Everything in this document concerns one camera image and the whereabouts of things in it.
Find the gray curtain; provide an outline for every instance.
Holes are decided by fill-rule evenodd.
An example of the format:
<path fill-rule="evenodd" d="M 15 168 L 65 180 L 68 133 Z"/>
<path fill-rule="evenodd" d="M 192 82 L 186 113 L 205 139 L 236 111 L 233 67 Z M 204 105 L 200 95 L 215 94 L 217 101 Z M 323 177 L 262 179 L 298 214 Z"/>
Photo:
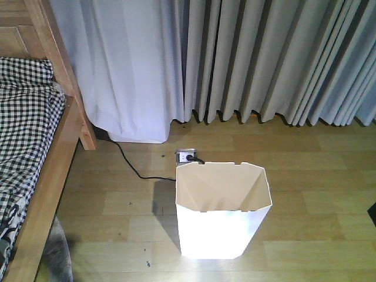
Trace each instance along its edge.
<path fill-rule="evenodd" d="M 184 120 L 376 116 L 376 1 L 191 0 Z"/>
<path fill-rule="evenodd" d="M 50 0 L 90 121 L 164 142 L 192 110 L 292 125 L 376 116 L 376 0 Z"/>

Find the black power cord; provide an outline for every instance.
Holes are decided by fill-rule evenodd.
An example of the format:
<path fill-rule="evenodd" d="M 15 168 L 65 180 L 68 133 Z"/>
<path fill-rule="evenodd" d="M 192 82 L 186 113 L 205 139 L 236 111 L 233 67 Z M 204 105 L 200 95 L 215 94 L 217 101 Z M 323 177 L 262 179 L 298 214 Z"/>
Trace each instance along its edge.
<path fill-rule="evenodd" d="M 130 168 L 137 174 L 137 176 L 141 179 L 161 179 L 161 180 L 170 180 L 170 181 L 176 181 L 176 179 L 172 179 L 172 178 L 167 178 L 167 177 L 161 177 L 161 176 L 148 176 L 148 177 L 145 177 L 145 176 L 142 176 L 136 169 L 134 166 L 132 166 L 132 164 L 130 163 L 130 161 L 128 161 L 127 157 L 125 156 L 124 154 L 124 151 L 122 149 L 122 147 L 115 141 L 112 141 L 112 140 L 105 140 L 105 141 L 108 141 L 108 142 L 111 142 L 111 143 L 114 143 L 119 149 L 120 149 L 120 152 L 122 153 L 123 155 L 123 158 L 125 159 L 125 161 L 127 162 L 127 164 L 130 166 Z"/>
<path fill-rule="evenodd" d="M 204 164 L 205 165 L 205 162 L 202 160 L 202 159 L 199 159 L 198 157 L 194 157 L 192 155 L 188 155 L 187 156 L 187 160 L 190 161 L 190 162 L 199 162 L 201 163 L 202 165 Z"/>

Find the bed post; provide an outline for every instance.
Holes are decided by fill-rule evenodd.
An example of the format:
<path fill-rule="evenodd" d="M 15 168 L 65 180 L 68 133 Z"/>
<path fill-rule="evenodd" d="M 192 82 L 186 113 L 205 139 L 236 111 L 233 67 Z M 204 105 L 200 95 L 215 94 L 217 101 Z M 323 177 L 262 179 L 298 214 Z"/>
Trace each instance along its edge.
<path fill-rule="evenodd" d="M 42 47 L 55 70 L 56 81 L 63 87 L 67 95 L 74 97 L 82 118 L 80 140 L 85 150 L 95 150 L 96 138 L 92 125 L 85 113 L 81 92 L 73 73 L 68 53 L 64 47 L 58 24 L 48 0 L 24 0 L 33 26 L 41 41 Z"/>

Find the power outlet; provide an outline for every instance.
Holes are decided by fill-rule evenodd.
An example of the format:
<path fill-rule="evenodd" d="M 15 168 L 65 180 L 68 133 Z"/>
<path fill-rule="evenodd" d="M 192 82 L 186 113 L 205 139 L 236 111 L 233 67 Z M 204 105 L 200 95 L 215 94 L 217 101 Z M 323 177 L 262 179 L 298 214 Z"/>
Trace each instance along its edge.
<path fill-rule="evenodd" d="M 176 152 L 176 163 L 190 163 L 191 160 L 187 160 L 189 155 L 197 157 L 196 149 L 177 149 Z"/>

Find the laminate flooring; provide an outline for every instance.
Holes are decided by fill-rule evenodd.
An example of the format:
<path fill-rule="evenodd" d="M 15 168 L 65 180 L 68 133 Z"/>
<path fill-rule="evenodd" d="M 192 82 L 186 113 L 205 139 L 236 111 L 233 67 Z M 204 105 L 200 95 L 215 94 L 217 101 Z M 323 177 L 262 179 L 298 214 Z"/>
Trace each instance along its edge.
<path fill-rule="evenodd" d="M 174 183 L 137 178 L 114 144 L 79 144 L 58 208 L 76 282 L 376 281 L 376 227 L 367 213 L 376 201 L 375 124 L 192 119 L 173 122 L 164 144 L 121 147 L 144 176 L 175 177 L 178 148 L 263 166 L 273 207 L 241 257 L 185 258 Z"/>

